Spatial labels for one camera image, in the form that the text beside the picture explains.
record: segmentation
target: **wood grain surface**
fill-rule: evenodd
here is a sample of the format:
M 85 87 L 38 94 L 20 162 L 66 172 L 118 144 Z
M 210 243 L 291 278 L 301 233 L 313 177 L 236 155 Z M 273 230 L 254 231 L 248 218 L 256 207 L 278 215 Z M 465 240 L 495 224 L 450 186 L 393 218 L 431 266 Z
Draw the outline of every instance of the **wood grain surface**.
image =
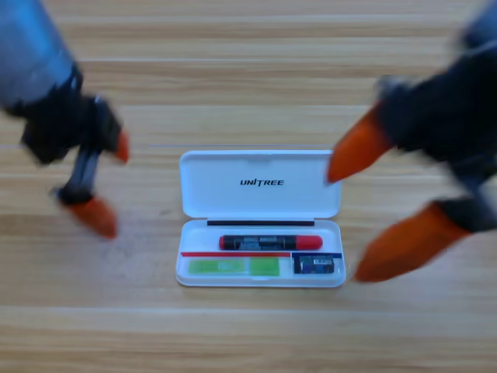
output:
M 383 74 L 452 58 L 475 0 L 46 0 L 88 90 L 130 129 L 103 159 L 106 242 L 49 198 L 73 154 L 38 169 L 0 119 L 0 371 L 497 371 L 493 233 L 408 276 L 336 290 L 200 289 L 175 279 L 179 157 L 192 149 L 331 148 Z M 443 170 L 388 154 L 343 184 L 349 271 L 382 229 L 458 193 Z

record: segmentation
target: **black strip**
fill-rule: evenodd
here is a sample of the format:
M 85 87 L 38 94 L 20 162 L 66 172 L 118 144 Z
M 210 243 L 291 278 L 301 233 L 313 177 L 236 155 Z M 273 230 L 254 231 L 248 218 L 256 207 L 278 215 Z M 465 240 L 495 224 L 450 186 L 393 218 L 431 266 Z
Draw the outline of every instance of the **black strip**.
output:
M 343 255 L 341 253 L 314 253 L 312 251 L 307 251 L 305 253 L 292 253 L 292 258 L 300 258 L 301 256 L 331 256 L 333 259 L 342 259 Z
M 262 226 L 297 226 L 297 227 L 314 227 L 313 220 L 303 221 L 284 221 L 284 220 L 207 220 L 207 225 L 262 225 Z

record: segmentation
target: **red pen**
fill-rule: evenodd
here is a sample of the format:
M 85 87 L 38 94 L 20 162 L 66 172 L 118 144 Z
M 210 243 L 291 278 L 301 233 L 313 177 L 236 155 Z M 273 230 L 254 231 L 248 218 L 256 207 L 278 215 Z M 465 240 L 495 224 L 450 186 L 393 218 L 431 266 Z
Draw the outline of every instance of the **red pen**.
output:
M 222 250 L 317 250 L 323 244 L 318 235 L 223 235 Z

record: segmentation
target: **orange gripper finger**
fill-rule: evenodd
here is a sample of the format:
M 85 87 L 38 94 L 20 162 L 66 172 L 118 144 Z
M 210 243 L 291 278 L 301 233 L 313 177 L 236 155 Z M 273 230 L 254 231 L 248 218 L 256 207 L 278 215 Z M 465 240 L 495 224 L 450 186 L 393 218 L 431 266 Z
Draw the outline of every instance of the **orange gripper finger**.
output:
M 355 280 L 380 282 L 412 272 L 469 235 L 432 202 L 414 216 L 392 225 L 367 247 Z
M 328 181 L 336 183 L 373 165 L 392 144 L 384 136 L 373 106 L 338 142 L 328 165 Z
M 83 225 L 107 239 L 117 237 L 117 218 L 105 201 L 93 197 L 83 204 L 64 205 Z
M 114 156 L 124 163 L 127 163 L 130 159 L 130 135 L 124 129 L 119 133 L 117 151 L 114 153 Z

